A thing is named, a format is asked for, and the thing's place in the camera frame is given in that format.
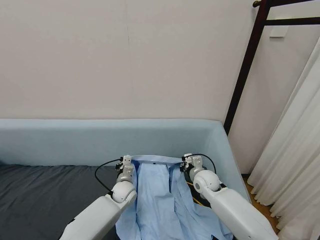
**wooden floor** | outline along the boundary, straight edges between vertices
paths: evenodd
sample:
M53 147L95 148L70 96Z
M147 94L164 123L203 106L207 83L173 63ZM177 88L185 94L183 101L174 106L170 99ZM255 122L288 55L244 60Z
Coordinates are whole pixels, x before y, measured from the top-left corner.
M277 220L276 217L271 217L271 216L270 216L270 208L271 208L271 207L270 207L270 206L264 206L264 205L261 205L261 204L257 203L257 201L255 200L255 195L253 195L253 194L250 193L251 190L253 189L253 187L250 186L250 185L247 183L248 178L247 178L247 177L243 177L243 180L244 180L244 182L245 182L246 189L247 189L248 192L249 192L249 195L250 195L250 198L251 198L251 201L252 201L252 205L253 205L256 209L258 209L258 211L259 211L260 213L262 213L262 214L269 220L269 222L270 222L270 224L271 224L274 232L275 232L276 234L278 234L279 229L276 228L276 225L278 224L278 220Z

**black cable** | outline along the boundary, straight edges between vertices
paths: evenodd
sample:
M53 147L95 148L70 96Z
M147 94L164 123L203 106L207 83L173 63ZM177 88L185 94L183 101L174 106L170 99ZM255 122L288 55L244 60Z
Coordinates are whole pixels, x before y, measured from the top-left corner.
M94 176L95 176L95 178L98 180L98 182L99 182L103 187L105 187L105 188L109 191L108 194L111 193L112 191L111 191L110 188L108 188L108 187L98 178L98 176L97 176L97 171L99 170L99 168L103 167L104 165L107 165L107 164L110 164L110 163L113 163L113 162L116 162L116 161L120 161L120 160L121 160L121 159L115 159L115 160L112 160L112 161L107 161L107 162L105 162L104 164L98 166L98 167L96 168L95 172L94 172Z
M214 161L212 161L210 157L208 157L207 155L204 155L204 154L202 154L202 153L195 153L195 154L191 154L191 155L185 156L184 158L188 158L188 157L192 157L192 156L204 156L204 157L206 157L207 159L209 159L210 162L211 162L212 165L213 165L214 173L217 174L217 170L216 170L216 166L215 166L215 164L214 164Z

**bed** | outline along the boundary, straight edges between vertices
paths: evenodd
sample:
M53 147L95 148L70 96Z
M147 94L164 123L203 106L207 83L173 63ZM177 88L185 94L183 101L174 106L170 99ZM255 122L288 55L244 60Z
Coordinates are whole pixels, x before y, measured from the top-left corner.
M105 189L96 166L129 155L203 153L219 178L250 201L219 121L0 119L0 239L58 239ZM204 165L212 165L203 159ZM99 173L112 187L114 166ZM105 239L118 239L113 228Z

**light blue fabric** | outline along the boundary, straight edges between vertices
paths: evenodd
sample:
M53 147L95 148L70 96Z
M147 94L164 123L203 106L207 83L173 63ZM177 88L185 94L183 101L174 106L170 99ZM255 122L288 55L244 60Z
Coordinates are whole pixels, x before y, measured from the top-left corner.
M180 158L145 155L132 159L137 200L116 223L121 240L233 238L210 208L193 202L184 174L180 172Z

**yellow cable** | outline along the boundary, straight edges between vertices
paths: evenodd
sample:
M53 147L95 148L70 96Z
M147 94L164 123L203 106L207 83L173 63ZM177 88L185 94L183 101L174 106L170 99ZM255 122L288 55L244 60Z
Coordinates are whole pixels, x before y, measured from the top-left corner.
M186 183L193 186L193 184L191 182L186 181ZM194 197L192 197L192 198L197 204L199 204L200 206L203 206L203 204L201 202L199 202L197 199L195 199Z
M197 199L195 199L194 197L193 198L193 201L195 201L197 204L199 204L200 206L203 206L203 204L201 202L199 202Z

